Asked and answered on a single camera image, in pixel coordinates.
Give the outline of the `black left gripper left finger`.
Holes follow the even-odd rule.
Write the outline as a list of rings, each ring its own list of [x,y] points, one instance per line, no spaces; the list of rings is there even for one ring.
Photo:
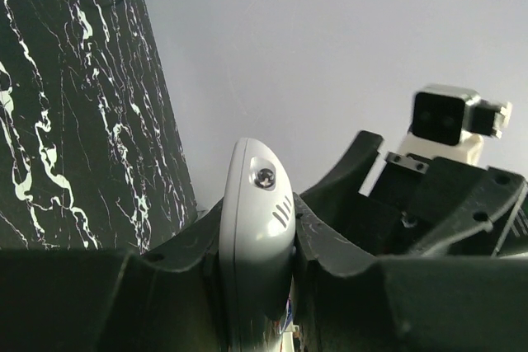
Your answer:
[[[221,209],[142,255],[2,251],[2,350],[226,350]]]

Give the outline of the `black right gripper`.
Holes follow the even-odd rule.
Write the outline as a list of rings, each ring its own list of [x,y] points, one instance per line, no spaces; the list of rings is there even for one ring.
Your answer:
[[[335,166],[301,194],[329,227],[377,256],[495,256],[527,195],[524,176],[443,157],[388,153],[360,192],[383,138],[360,131]]]

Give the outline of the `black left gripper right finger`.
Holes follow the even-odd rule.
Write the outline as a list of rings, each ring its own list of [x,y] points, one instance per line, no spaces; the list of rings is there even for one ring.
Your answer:
[[[375,257],[294,203],[294,321],[307,351],[526,350],[526,260]]]

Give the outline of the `white remote control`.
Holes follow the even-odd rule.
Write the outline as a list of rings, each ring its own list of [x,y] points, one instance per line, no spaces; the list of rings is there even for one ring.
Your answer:
[[[278,351],[287,326],[295,240],[290,178],[261,141],[233,149],[219,227],[232,351]]]

